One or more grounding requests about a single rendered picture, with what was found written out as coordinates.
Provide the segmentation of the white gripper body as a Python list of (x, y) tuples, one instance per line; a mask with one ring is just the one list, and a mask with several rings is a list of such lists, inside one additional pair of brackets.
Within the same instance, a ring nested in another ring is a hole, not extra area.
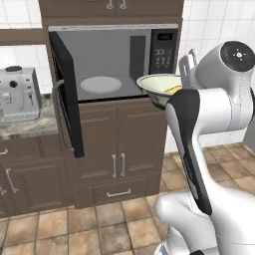
[(195, 69), (197, 64), (197, 53), (194, 48), (192, 48), (186, 55), (180, 58), (178, 67), (182, 87), (184, 89), (199, 89), (199, 85), (195, 76)]

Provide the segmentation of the yellow potato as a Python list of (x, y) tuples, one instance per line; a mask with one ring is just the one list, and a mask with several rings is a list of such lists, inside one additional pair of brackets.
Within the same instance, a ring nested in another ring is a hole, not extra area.
[(167, 89), (165, 92), (167, 94), (173, 95), (173, 94), (175, 94), (177, 91), (179, 91), (181, 89), (182, 89), (182, 86), (175, 86), (175, 87)]

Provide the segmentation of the white bowl with green base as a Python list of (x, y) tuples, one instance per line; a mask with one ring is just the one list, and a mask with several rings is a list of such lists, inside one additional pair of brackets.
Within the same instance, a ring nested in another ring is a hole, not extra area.
[(154, 74), (140, 77), (136, 84), (148, 93), (153, 105), (160, 110), (165, 110), (170, 94), (165, 91), (175, 86), (181, 86), (181, 77), (173, 74)]

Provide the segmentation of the brown cupboard door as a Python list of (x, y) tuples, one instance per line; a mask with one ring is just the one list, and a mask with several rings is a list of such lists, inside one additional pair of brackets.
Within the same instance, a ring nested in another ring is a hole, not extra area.
[(112, 179), (112, 154), (118, 154), (117, 110), (81, 111), (81, 126), (85, 156), (78, 160), (80, 179)]
[(109, 0), (39, 0), (41, 14), (47, 18), (89, 18), (115, 16)]
[(164, 112), (153, 105), (119, 108), (119, 153), (126, 154), (126, 175), (160, 171), (166, 135)]
[(67, 205), (66, 170), (61, 159), (3, 164), (2, 170), (20, 212)]
[(127, 0), (127, 8), (120, 8), (122, 0), (116, 2), (116, 13), (123, 17), (182, 15), (184, 0)]

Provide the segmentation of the grey microwave oven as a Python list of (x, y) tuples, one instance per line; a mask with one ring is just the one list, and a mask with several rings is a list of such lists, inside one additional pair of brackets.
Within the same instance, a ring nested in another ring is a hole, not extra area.
[[(58, 33), (73, 58), (78, 103), (144, 98), (138, 78), (173, 72), (176, 24), (51, 26), (50, 32)], [(109, 94), (81, 89), (83, 80), (98, 76), (116, 78), (122, 87)]]

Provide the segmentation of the white microwave turntable plate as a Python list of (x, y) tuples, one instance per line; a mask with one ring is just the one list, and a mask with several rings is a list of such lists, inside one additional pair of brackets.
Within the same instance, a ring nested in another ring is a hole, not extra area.
[(113, 77), (91, 77), (81, 82), (81, 89), (92, 94), (109, 94), (122, 87), (122, 82)]

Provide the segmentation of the black microwave door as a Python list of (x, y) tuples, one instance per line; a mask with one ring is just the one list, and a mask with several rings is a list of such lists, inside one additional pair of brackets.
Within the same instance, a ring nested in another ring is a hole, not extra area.
[(84, 157), (83, 135), (76, 88), (76, 77), (73, 58), (57, 32), (49, 33), (53, 63), (57, 82), (65, 84), (58, 91), (58, 106), (64, 114), (71, 146), (75, 158)]

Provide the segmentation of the brown drawer front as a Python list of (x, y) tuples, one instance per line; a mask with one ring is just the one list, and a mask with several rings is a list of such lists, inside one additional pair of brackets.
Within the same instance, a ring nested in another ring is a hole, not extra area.
[(0, 140), (0, 151), (2, 152), (5, 148), (8, 149), (8, 153), (0, 155), (0, 161), (41, 157), (38, 142), (35, 138)]
[[(131, 194), (107, 197), (107, 192), (110, 193), (123, 192), (127, 191), (129, 188), (131, 189)], [(143, 180), (121, 181), (98, 186), (95, 188), (96, 204), (122, 201), (131, 198), (141, 197), (144, 195), (145, 195), (145, 183), (143, 182)]]

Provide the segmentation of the silver coffee machine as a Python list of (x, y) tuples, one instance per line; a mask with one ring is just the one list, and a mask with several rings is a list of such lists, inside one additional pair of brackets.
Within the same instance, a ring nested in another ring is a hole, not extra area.
[(34, 68), (10, 66), (0, 69), (0, 122), (36, 120), (42, 100)]

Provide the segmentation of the brown wall cupboard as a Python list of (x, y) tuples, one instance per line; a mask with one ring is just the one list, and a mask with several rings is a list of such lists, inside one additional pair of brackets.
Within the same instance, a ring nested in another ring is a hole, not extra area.
[(41, 45), (44, 43), (44, 31), (39, 28), (0, 29), (0, 46)]

